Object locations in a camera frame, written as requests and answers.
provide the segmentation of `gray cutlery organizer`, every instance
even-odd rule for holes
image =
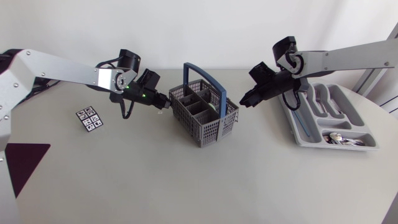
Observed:
[[[379,149],[369,128],[339,86],[310,83],[307,93],[298,93],[298,96],[301,106],[296,111],[285,106],[281,95],[279,100],[299,146],[356,151]],[[291,91],[286,92],[285,97],[290,105],[297,103]],[[327,143],[323,136],[330,133],[340,133],[344,138],[360,139],[365,146]]]
[[[188,82],[192,69],[204,80]],[[238,107],[226,97],[226,90],[201,68],[185,63],[183,85],[169,91],[173,114],[200,146],[208,146],[232,131],[238,121]]]

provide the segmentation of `blue basket handle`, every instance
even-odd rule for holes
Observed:
[[[199,75],[201,75],[203,78],[205,78],[220,94],[220,102],[218,106],[218,114],[220,115],[220,118],[225,117],[226,113],[226,90],[224,87],[222,87],[217,80],[215,80],[209,73],[203,71],[203,69],[197,67],[194,64],[191,63],[184,63],[184,80],[183,84],[187,85],[188,84],[188,71],[189,68],[197,72]]]

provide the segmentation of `dishwasher cutlery basket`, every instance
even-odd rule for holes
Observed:
[[[189,68],[204,80],[188,82]],[[169,91],[173,114],[200,146],[224,138],[238,121],[239,108],[226,97],[226,90],[208,73],[191,63],[183,66],[183,85]]]

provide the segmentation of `black cable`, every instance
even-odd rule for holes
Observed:
[[[7,60],[10,57],[11,57],[10,55],[0,54],[0,60]]]
[[[300,101],[299,94],[297,93],[297,91],[293,91],[293,94],[294,94],[294,98],[296,99],[296,102],[297,102],[295,108],[291,107],[291,106],[289,105],[289,103],[286,101],[286,97],[285,97],[285,93],[284,93],[284,92],[282,93],[282,98],[284,99],[285,105],[286,105],[290,110],[295,111],[295,110],[297,110],[297,109],[300,108],[301,101]]]
[[[289,45],[289,49],[287,49],[287,51],[289,52],[289,53],[294,53],[295,52],[295,50],[294,50],[294,43],[290,43],[290,45]]]
[[[130,117],[130,115],[131,115],[132,107],[134,106],[134,101],[132,101],[132,102],[130,103],[130,108],[129,108],[129,111],[127,112],[127,114],[125,114],[125,112],[126,112],[126,107],[125,107],[125,105],[124,105],[124,100],[120,101],[119,104],[120,104],[120,108],[121,108],[121,110],[122,110],[122,117],[123,117],[123,119],[128,119],[128,118]]]
[[[395,98],[397,98],[398,96],[396,96],[396,97],[393,97],[393,98],[391,98],[390,100],[387,100],[387,102],[385,102],[385,103],[383,103],[382,105],[380,105],[380,106],[384,106],[386,103],[388,103],[388,102],[390,102],[391,100],[393,100],[393,99],[395,99]]]
[[[112,65],[112,63],[113,62],[117,62],[120,59],[122,59],[122,57],[118,57],[118,58],[115,58],[115,59],[112,59],[112,60],[107,60],[105,62],[100,62],[99,64],[97,64],[96,68],[100,68],[100,67],[102,67],[103,65],[106,65],[106,64],[111,65],[113,68],[115,68],[115,66]]]
[[[38,87],[33,88],[32,91],[21,102],[18,103],[18,105],[29,100],[33,96],[38,95],[38,94],[44,92],[45,90],[48,90],[49,88],[55,86],[58,83],[60,83],[60,81],[56,81],[55,83],[53,83],[51,85],[38,86]]]
[[[394,112],[394,111],[396,111],[396,110],[398,110],[398,108],[393,109],[393,110],[390,111],[389,113],[392,113],[392,112]]]

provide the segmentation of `metal spoon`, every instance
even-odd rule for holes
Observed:
[[[353,142],[350,142],[350,141],[346,141],[346,142],[341,142],[343,145],[346,145],[346,146],[359,146],[359,144],[356,144],[356,143],[353,143]]]
[[[323,140],[325,140],[327,143],[331,144],[331,142],[330,142],[331,138],[329,136],[324,135]]]
[[[341,142],[341,141],[349,141],[349,142],[355,143],[355,144],[357,144],[357,145],[359,145],[359,146],[364,146],[364,145],[365,145],[365,143],[364,143],[362,140],[360,140],[360,139],[345,139],[345,138],[343,138],[342,135],[339,134],[339,133],[330,133],[329,136],[330,136],[333,140],[338,141],[338,142]]]

